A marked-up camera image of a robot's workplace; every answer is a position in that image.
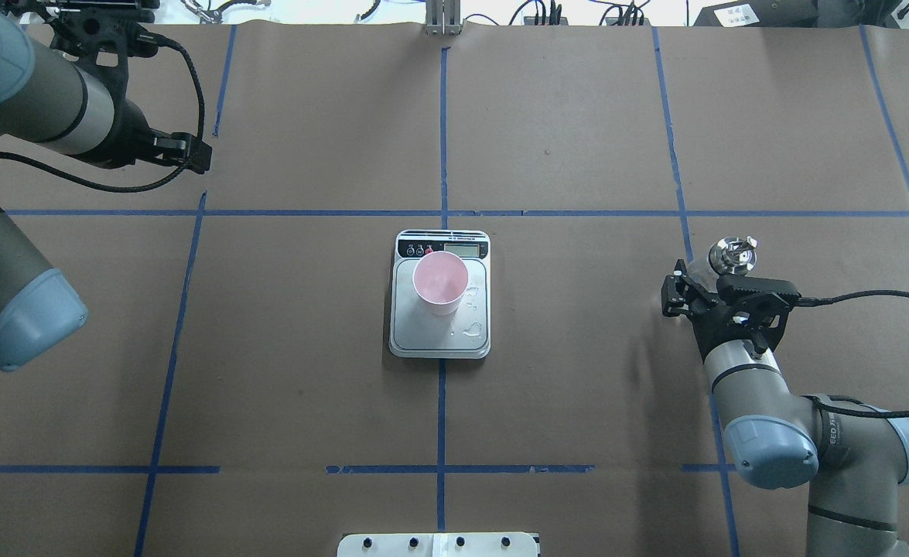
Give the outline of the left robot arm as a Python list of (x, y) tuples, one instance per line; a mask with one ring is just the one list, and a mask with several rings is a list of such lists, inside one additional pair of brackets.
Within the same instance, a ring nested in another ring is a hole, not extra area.
[[(41, 183), (105, 194), (147, 193), (204, 174), (204, 94), (191, 53), (151, 29), (157, 1), (0, 1), (0, 165)], [(172, 50), (193, 84), (196, 127), (152, 127), (129, 98), (130, 60)], [(2, 174), (1, 190), (31, 187)], [(89, 311), (0, 200), (0, 371), (17, 371), (80, 330)]]

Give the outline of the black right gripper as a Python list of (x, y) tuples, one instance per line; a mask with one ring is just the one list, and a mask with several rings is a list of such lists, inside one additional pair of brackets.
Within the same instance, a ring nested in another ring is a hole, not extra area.
[(703, 360), (737, 340), (748, 342), (758, 354), (776, 350), (801, 298), (794, 283), (747, 275), (720, 276), (715, 289), (692, 278), (680, 260), (660, 290), (662, 315), (688, 318)]

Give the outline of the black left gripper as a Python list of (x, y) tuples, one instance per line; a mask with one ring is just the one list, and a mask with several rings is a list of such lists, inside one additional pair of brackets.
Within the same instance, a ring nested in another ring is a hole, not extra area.
[(128, 99), (128, 61), (151, 59), (162, 47), (191, 56), (179, 43), (154, 34), (158, 1), (51, 1), (44, 9), (55, 36), (51, 47), (75, 56), (73, 65), (85, 81), (87, 108), (72, 133), (69, 156), (97, 168), (123, 168), (149, 162), (204, 174), (211, 167), (211, 147), (188, 132), (165, 133), (148, 124), (142, 109)]

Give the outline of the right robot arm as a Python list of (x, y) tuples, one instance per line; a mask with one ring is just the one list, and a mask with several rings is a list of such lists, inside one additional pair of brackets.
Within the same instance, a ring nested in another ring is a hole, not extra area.
[(661, 311), (692, 324), (723, 444), (744, 482), (763, 490), (807, 484), (808, 556), (909, 556), (897, 490), (909, 486), (909, 410), (848, 396), (796, 395), (774, 351), (791, 311), (832, 306), (793, 283), (721, 275), (706, 285), (677, 261)]

